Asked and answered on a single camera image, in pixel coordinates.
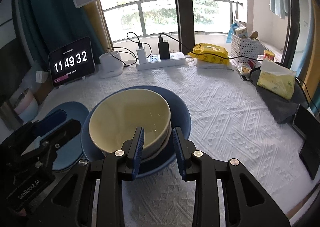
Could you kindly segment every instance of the screw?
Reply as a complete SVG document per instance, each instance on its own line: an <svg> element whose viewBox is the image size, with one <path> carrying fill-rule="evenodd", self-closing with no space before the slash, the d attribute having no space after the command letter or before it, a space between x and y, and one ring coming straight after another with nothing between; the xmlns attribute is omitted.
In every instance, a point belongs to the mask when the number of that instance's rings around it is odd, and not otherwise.
<svg viewBox="0 0 320 227"><path fill-rule="evenodd" d="M121 156L124 155L124 151L123 151L123 150L117 150L117 151L115 152L115 155L116 155L117 157L121 157Z"/></svg>
<svg viewBox="0 0 320 227"><path fill-rule="evenodd" d="M232 165L234 165L234 166L237 166L237 165L239 165L239 164L240 164L240 162L239 162L239 160L238 160L238 159L236 159L236 158L232 158L232 159L230 160L230 164L232 164Z"/></svg>
<svg viewBox="0 0 320 227"><path fill-rule="evenodd" d="M201 151L199 151L199 150L196 150L195 152L193 152L193 155L195 156L195 157L202 157L203 156L203 153L201 152Z"/></svg>
<svg viewBox="0 0 320 227"><path fill-rule="evenodd" d="M86 159L81 159L79 162L78 162L79 166L85 166L88 164L88 161Z"/></svg>
<svg viewBox="0 0 320 227"><path fill-rule="evenodd" d="M41 167L42 166L42 163L40 162L40 161L37 161L36 163L35 163L35 167L36 168L39 168L39 167Z"/></svg>

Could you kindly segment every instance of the charging cable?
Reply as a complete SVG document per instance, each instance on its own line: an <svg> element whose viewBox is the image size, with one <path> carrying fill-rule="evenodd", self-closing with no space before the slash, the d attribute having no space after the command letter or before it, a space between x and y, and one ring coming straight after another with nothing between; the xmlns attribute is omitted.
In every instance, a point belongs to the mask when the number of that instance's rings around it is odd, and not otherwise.
<svg viewBox="0 0 320 227"><path fill-rule="evenodd" d="M254 59L254 58L251 58L251 57L247 57L247 56L236 56L236 57L232 57L232 58L225 58L225 57L222 57L222 56L220 56L220 55L217 55L217 54L212 54L212 53L203 53L203 54L196 54L196 53L194 53L193 51L190 51L190 48L189 47L187 47L186 45L184 45L182 42L180 42L179 40L177 40L177 39L175 39L175 38L173 38L172 36L169 36L169 35L167 35L167 34L165 34L165 33L160 33L159 34L159 40L161 40L160 38L161 38L161 35L166 35L167 37L170 37L171 39L173 39L173 40L175 40L175 41L177 41L179 44L181 44L182 46L184 46L189 52L191 52L191 53L193 53L193 54L195 54L195 55L214 55L214 56L217 56L217 57L220 57L220 58L222 58L222 59L225 59L225 60L232 60L232 59L236 59L236 58L247 58L247 59L250 59L250 60L254 60L254 61L258 61L258 59Z"/></svg>
<svg viewBox="0 0 320 227"><path fill-rule="evenodd" d="M138 42L133 41L132 39L130 39L130 38L129 38L128 34L130 34L130 33L135 35L135 37L138 39ZM150 48L150 54L147 56L147 58L148 58L148 57L150 57L150 55L152 54L151 46L150 46L148 43L140 42L139 36L137 36L137 34L136 34L136 33L134 33L134 32L129 32L129 33L127 33L127 38L128 38L131 42L137 43L139 48L142 48L142 44L146 44L146 45L148 45L148 46L149 46L149 48Z"/></svg>
<svg viewBox="0 0 320 227"><path fill-rule="evenodd" d="M309 91L308 91L307 85L305 84L305 82L304 82L302 79L300 79L300 78L298 78L298 77L296 77L296 78L299 80L299 82L302 82L302 83L304 84L304 86L306 87L306 90L307 90L307 94L308 94L308 96L309 96L309 99L310 99L311 103L313 104L313 106L315 106L315 107L316 107L317 112L318 112L318 114L319 114L319 119L320 119L320 112L319 112L319 109L318 109L318 107L316 106L316 104L313 102L312 98L310 97L310 94L309 94Z"/></svg>
<svg viewBox="0 0 320 227"><path fill-rule="evenodd" d="M109 49L112 49L112 50L113 50L114 48L126 49L127 51L129 51L129 53L128 53L128 52L124 52L124 51L118 51L118 52L120 52L120 53L126 53L126 54L131 54L131 55L135 58L135 62L134 62L134 63L126 64L124 61L120 60L118 57L115 57L114 55L111 54L111 52L109 52L112 57L114 57L114 58L116 58L117 60L121 61L121 62L124 64L124 67L129 67L130 65L134 65L134 64L137 62L138 58L134 55L134 53L133 53L131 50L129 50L129 49L125 48L125 47L113 47L113 48L112 48L112 47L109 47L109 48L107 48L107 51L108 51Z"/></svg>

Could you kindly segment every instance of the black charger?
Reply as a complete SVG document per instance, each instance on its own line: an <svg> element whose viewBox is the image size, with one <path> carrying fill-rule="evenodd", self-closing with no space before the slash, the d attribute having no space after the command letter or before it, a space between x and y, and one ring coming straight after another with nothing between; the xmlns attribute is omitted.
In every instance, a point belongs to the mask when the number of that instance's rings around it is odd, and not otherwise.
<svg viewBox="0 0 320 227"><path fill-rule="evenodd" d="M159 48L159 55L161 60L170 59L169 42L163 41L163 38L161 37L161 35L159 35L158 48Z"/></svg>

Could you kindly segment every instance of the table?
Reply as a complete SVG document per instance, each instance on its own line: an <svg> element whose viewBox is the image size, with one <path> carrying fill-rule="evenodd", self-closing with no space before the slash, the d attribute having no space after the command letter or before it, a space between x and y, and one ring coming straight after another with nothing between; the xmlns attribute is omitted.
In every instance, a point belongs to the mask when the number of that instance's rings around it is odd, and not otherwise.
<svg viewBox="0 0 320 227"><path fill-rule="evenodd" d="M129 67L117 77L92 75L54 89L36 119L67 101L91 110L109 94L135 85L155 85L179 95L191 115L189 140L212 158L238 158L285 213L319 182L319 172L312 181L299 158L301 137L290 125L275 122L250 82L232 70L197 69L193 60L156 70ZM123 182L126 226L191 226L194 194L195 183L182 181L176 161L152 176Z"/></svg>

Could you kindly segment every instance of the yellow tissue pack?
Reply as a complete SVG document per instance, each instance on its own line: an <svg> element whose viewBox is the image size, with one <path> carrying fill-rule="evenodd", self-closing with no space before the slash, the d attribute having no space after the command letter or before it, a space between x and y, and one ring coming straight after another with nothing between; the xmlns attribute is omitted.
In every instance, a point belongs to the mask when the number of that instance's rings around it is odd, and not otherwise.
<svg viewBox="0 0 320 227"><path fill-rule="evenodd" d="M273 61L264 59L260 68L257 85L290 100L294 92L295 77L293 72Z"/></svg>
<svg viewBox="0 0 320 227"><path fill-rule="evenodd" d="M210 63L221 63L226 65L229 64L229 60L222 59L215 55L210 55L210 54L216 54L224 58L229 58L227 50L221 46L217 46L213 44L204 44L204 43L196 44L193 47L193 52L195 54L188 53L188 55L190 55L193 58L210 62Z"/></svg>

